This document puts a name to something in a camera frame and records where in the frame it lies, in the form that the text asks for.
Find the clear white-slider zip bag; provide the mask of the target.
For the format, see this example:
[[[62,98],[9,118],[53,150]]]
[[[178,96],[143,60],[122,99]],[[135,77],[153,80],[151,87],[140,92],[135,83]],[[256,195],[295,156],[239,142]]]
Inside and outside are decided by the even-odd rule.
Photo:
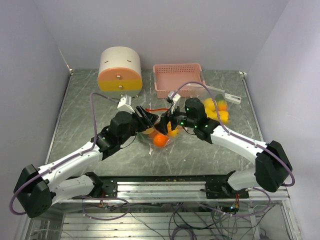
[[[215,105],[215,110],[216,113],[218,114],[218,107],[215,101],[215,97],[218,94],[222,94],[225,97],[225,91],[218,89],[218,88],[214,88],[211,86],[206,86],[207,89],[209,90],[209,92],[201,85],[199,84],[195,84],[195,83],[188,83],[187,85],[187,89],[190,90],[190,96],[191,97],[195,97],[198,98],[202,103],[205,99],[211,98],[213,100],[213,103]]]

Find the fake yellow orange mango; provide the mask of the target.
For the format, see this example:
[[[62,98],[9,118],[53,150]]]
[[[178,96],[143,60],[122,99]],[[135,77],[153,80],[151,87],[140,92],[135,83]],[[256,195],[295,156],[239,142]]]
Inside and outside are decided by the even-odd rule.
[[[172,125],[170,122],[168,122],[167,124],[167,136],[170,137],[170,138],[174,138],[178,135],[179,133],[179,129],[176,128],[174,130],[172,130]]]

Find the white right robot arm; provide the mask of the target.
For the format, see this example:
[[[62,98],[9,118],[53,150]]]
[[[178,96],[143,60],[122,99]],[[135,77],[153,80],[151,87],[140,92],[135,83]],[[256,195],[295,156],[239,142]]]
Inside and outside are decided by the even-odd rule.
[[[290,161],[279,142],[257,141],[231,131],[219,121],[209,118],[198,98],[187,99],[184,111],[172,105],[154,127],[166,135],[168,125],[173,130],[178,126],[191,128],[198,139],[227,148],[254,164],[254,168],[227,175],[226,182],[220,186],[220,192],[226,198],[233,197],[239,190],[255,187],[274,193],[292,173]]]

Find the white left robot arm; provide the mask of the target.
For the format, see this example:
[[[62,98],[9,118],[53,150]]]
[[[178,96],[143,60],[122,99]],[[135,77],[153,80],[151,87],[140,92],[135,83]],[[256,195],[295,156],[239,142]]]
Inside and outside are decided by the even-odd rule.
[[[118,152],[130,137],[152,128],[158,118],[141,106],[117,112],[108,126],[95,132],[90,141],[73,153],[40,167],[24,167],[12,200],[19,201],[23,215],[36,218],[63,200],[78,196],[98,198],[103,184],[95,173],[72,176]]]

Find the clear red-zip bag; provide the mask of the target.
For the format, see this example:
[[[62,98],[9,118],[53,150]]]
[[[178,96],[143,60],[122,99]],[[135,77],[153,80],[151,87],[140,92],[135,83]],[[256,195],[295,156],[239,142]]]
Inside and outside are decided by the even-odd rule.
[[[172,144],[175,140],[178,139],[178,136],[183,131],[183,127],[177,126],[174,130],[172,130],[170,121],[167,123],[166,127],[166,135],[162,134],[160,131],[152,127],[143,132],[139,132],[137,134],[137,139],[143,143],[150,144],[153,147],[167,147],[169,144]]]

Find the fake yellow peach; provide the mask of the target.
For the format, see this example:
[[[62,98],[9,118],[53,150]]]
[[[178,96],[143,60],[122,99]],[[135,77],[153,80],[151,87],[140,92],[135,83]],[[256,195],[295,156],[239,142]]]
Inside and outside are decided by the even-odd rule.
[[[151,127],[151,128],[146,129],[142,133],[145,135],[149,135],[149,134],[153,133],[154,131],[155,131],[155,129],[153,127]]]

